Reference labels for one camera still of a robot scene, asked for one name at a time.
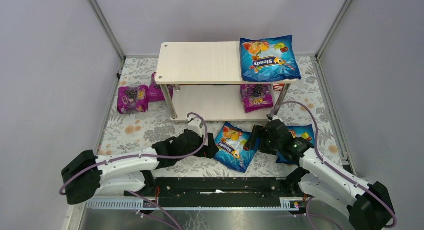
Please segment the blue Slendy bag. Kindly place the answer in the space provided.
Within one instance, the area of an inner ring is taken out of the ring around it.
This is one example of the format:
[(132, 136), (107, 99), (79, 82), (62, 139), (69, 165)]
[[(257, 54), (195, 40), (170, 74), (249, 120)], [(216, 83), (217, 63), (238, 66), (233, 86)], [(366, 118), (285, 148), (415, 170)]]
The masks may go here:
[[(293, 137), (303, 137), (313, 145), (315, 145), (315, 133), (312, 124), (304, 126), (287, 126), (288, 130), (292, 133)], [(285, 159), (283, 155), (278, 152), (276, 163), (281, 164), (290, 164), (293, 165), (293, 162)]]
[(301, 79), (292, 47), (293, 36), (239, 39), (243, 81), (273, 83)]
[(214, 159), (232, 170), (245, 173), (258, 149), (257, 146), (251, 149), (245, 146), (251, 135), (250, 132), (225, 122), (214, 139), (218, 148)]

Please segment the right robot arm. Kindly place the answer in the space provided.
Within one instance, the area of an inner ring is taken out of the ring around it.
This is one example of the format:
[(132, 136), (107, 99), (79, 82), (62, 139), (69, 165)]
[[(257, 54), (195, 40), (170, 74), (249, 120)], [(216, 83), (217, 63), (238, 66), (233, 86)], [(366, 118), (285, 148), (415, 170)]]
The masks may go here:
[(247, 148), (276, 153), (297, 168), (288, 179), (301, 191), (345, 215), (356, 230), (381, 230), (398, 223), (387, 187), (354, 175), (325, 157), (313, 144), (313, 132), (293, 131), (281, 119), (255, 125)]

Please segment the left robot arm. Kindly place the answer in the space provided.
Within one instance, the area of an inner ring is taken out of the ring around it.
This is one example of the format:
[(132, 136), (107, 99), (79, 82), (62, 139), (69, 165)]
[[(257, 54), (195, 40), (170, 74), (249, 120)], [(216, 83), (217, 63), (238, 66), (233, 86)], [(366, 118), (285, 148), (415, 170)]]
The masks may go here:
[(203, 135), (189, 129), (134, 153), (95, 155), (93, 150), (85, 150), (62, 169), (59, 193), (74, 205), (95, 195), (154, 188), (153, 170), (190, 156), (212, 159), (217, 152), (213, 133)]

